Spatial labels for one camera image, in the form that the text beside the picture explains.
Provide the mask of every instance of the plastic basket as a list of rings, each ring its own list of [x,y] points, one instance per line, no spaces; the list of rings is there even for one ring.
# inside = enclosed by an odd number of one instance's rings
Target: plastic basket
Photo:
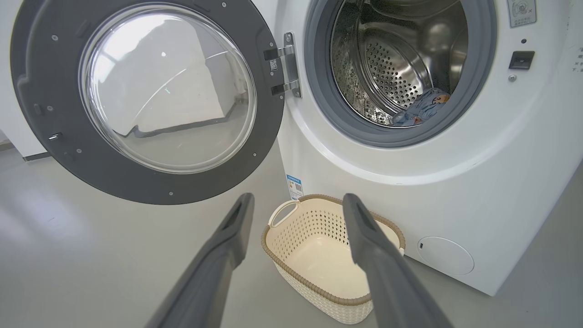
[[[275,217],[295,208],[281,221]],[[371,213],[387,238],[405,251],[405,237],[391,221]],[[366,274],[352,261],[342,201],[304,196],[278,207],[269,219],[261,245],[283,278],[310,303],[332,318],[355,324],[373,309]]]

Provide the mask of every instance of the blue cloth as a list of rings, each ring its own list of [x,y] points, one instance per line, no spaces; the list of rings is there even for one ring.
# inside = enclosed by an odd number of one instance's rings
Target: blue cloth
[[[401,111],[393,117],[393,126],[410,127],[421,124],[437,114],[448,100],[449,93],[437,88],[429,89],[417,98],[407,110]]]

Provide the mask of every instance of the glossy floor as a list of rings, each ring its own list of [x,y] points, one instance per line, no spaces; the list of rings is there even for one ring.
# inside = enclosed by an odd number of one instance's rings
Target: glossy floor
[[[141,327],[243,192],[255,194],[247,258],[233,274],[222,327],[343,327],[305,301],[263,253],[269,214],[289,199],[279,148],[239,186],[189,205],[104,194],[55,160],[0,152],[2,327]],[[583,326],[583,169],[491,298],[408,259],[458,327]],[[373,313],[359,327],[376,327]]]

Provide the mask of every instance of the door hinge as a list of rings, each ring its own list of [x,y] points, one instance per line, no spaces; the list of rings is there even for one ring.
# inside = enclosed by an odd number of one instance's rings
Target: door hinge
[[[278,95],[291,91],[294,97],[301,98],[301,83],[297,71],[296,45],[293,33],[287,32],[283,35],[283,48],[265,50],[264,56],[267,61],[277,58],[285,59],[285,77],[288,82],[272,87],[271,94]]]

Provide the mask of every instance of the front-loading washing machine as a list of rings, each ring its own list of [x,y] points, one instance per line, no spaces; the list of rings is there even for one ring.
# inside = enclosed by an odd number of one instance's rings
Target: front-loading washing machine
[[[95,188],[205,200],[278,137],[292,198],[355,193],[403,230],[406,255],[494,295],[583,158],[581,13],[579,0],[26,0],[10,68],[38,140]]]

